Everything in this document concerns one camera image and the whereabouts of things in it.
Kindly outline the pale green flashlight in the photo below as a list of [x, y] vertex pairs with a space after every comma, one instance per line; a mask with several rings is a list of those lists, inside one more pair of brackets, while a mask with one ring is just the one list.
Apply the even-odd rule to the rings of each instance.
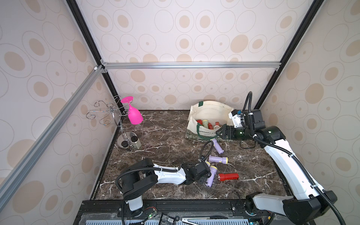
[[209, 122], [208, 122], [208, 120], [202, 120], [202, 126], [203, 126], [204, 128], [206, 128], [206, 129], [208, 129], [208, 128], [209, 128]]

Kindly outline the cream green tote bag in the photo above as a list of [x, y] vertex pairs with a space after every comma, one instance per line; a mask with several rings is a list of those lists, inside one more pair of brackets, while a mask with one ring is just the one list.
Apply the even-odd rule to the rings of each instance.
[[209, 124], [215, 126], [218, 122], [220, 125], [233, 125], [229, 117], [234, 108], [217, 102], [217, 101], [200, 101], [191, 106], [188, 115], [188, 123], [185, 137], [193, 140], [211, 140], [216, 137], [217, 129], [209, 129], [200, 125], [198, 120], [207, 120]]

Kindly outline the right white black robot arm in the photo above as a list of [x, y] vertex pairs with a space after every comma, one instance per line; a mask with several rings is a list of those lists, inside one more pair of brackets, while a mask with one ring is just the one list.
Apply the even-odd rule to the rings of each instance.
[[232, 111], [233, 125], [223, 125], [216, 135], [223, 140], [254, 140], [270, 155], [282, 173], [291, 196], [275, 196], [255, 192], [247, 195], [245, 212], [253, 216], [259, 211], [270, 211], [286, 216], [296, 225], [304, 225], [332, 210], [339, 223], [346, 222], [335, 207], [337, 196], [326, 191], [307, 171], [291, 149], [283, 132], [277, 126], [267, 127], [260, 110]]

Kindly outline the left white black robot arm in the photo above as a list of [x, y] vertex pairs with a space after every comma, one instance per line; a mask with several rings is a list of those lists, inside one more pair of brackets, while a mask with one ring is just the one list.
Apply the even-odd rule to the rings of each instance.
[[143, 208], [143, 194], [156, 184], [190, 185], [194, 182], [205, 183], [210, 177], [210, 166], [205, 161], [166, 167], [146, 158], [124, 169], [117, 176], [115, 185], [129, 210], [135, 212]]

